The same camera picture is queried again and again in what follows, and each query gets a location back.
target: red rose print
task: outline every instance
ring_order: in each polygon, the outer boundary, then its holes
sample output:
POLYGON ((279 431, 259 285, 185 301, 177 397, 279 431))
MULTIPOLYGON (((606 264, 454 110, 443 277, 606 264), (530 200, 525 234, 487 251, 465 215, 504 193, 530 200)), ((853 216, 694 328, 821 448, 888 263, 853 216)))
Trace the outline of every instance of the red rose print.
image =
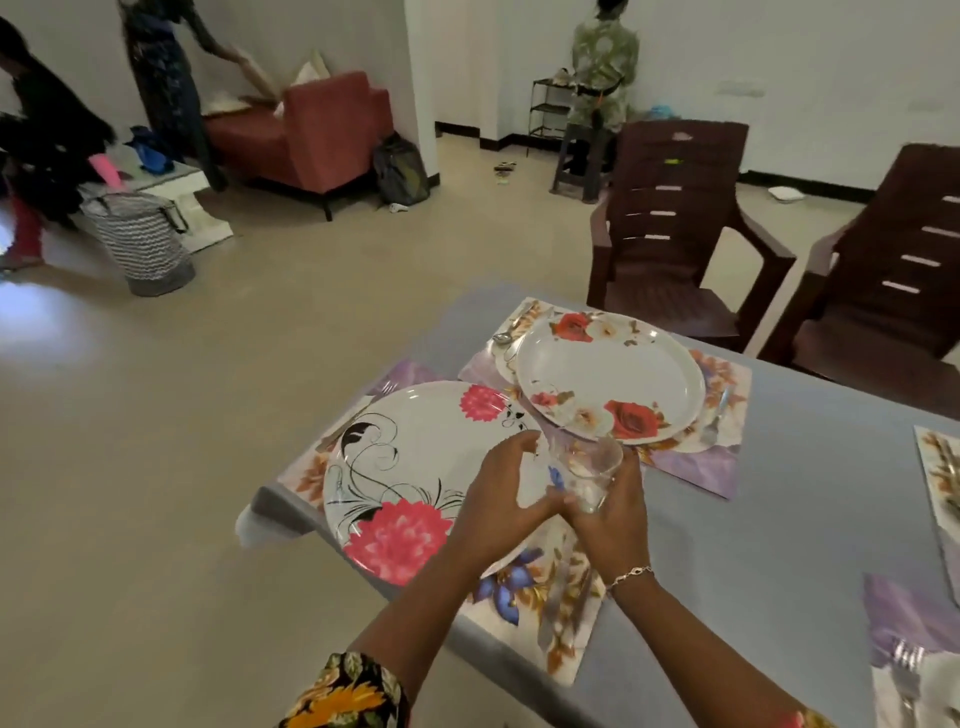
POLYGON ((613 437, 640 440, 660 431, 660 418, 650 407, 628 401, 610 400, 604 409, 613 415, 613 437))
POLYGON ((550 330, 554 336, 567 341, 583 341, 589 344, 593 337, 587 333, 590 318, 586 313, 566 313, 558 324, 551 324, 550 330))
POLYGON ((446 542, 453 521, 426 503, 384 503, 358 522, 344 553, 384 581, 404 586, 446 542))
POLYGON ((530 401, 540 407, 556 407, 560 404, 557 395, 551 395, 549 392, 537 392, 530 401))
POLYGON ((460 408, 471 420, 493 422, 507 408, 507 398, 490 387, 474 384, 460 400, 460 408))

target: backpack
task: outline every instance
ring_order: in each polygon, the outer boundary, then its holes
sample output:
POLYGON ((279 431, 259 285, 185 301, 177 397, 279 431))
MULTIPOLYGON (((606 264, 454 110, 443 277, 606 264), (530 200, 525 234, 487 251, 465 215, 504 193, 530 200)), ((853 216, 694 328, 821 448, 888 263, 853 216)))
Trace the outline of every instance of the backpack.
POLYGON ((388 205, 409 207, 430 197, 430 180, 420 150, 398 133, 373 150, 373 170, 380 196, 388 205))

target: brown plastic chair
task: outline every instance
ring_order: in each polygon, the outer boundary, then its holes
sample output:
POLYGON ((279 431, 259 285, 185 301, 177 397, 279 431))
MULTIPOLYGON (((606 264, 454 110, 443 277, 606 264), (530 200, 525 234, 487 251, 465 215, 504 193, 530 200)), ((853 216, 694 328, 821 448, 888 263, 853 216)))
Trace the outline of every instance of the brown plastic chair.
POLYGON ((713 121, 624 127, 612 189, 590 218, 588 305, 735 352, 746 348, 796 259, 736 201, 747 131, 713 121), (724 227, 763 257, 737 313, 700 287, 724 227))
POLYGON ((760 358, 960 419, 960 148, 909 144, 817 242, 760 358), (836 261, 831 268, 831 259, 836 261))

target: chair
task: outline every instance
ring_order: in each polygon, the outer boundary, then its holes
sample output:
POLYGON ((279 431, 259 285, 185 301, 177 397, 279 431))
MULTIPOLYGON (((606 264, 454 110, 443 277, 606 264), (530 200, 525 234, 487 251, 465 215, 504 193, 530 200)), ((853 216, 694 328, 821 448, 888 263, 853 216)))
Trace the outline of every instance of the chair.
POLYGON ((564 141, 560 145, 560 159, 557 162, 557 172, 553 176, 553 186, 550 191, 557 194, 561 182, 584 188, 584 202, 595 205, 600 198, 600 191, 607 186, 610 175, 603 173, 603 165, 607 156, 607 147, 613 139, 613 132, 600 128, 594 130, 579 124, 567 124, 564 132, 564 141), (564 168, 569 157, 570 144, 582 141, 589 144, 587 156, 587 170, 583 175, 567 172, 564 168))
POLYGON ((960 419, 960 148, 909 144, 817 242, 760 358, 960 419))
POLYGON ((742 352, 796 259, 736 201, 744 124, 641 121, 624 127, 612 189, 591 216, 587 303, 742 352), (737 313, 700 287, 724 227, 763 267, 737 313))
POLYGON ((377 144, 394 131, 390 93, 362 71, 295 85, 283 94, 283 118, 258 106, 206 120, 224 164, 250 177, 321 195, 371 169, 377 144))

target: white wall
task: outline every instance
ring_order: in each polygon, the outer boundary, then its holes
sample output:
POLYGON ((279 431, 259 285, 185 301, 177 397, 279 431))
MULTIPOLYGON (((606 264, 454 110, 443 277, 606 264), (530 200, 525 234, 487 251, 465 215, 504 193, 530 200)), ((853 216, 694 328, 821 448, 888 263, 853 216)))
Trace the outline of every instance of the white wall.
MULTIPOLYGON (((196 0, 213 35, 254 54, 278 81, 289 83, 313 48, 332 72, 363 70, 390 90, 396 130, 420 144, 427 171, 437 172, 429 72, 420 52, 411 54, 423 0, 196 0), (424 135, 423 129, 429 129, 424 135)), ((116 0, 30 0, 3 10, 34 53, 84 102, 123 136, 145 123, 120 29, 116 0)), ((185 28, 178 29, 203 95, 224 89, 250 93, 236 66, 203 53, 185 28)), ((0 82, 0 109, 16 110, 9 84, 0 82)))
MULTIPOLYGON (((116 0, 30 0, 7 3, 2 13, 27 38, 34 55, 118 134, 145 123, 116 0)), ((0 110, 19 107, 8 79, 0 74, 0 110)))
MULTIPOLYGON (((573 28, 592 6, 501 7, 511 69, 501 136, 526 131, 530 83, 569 66, 573 28)), ((623 19, 640 32, 638 107, 749 123, 749 168, 875 187, 906 142, 960 145, 956 0, 633 0, 623 19), (718 95, 724 81, 767 94, 718 95)))
POLYGON ((471 0, 423 0, 423 11, 437 121, 479 127, 471 0))

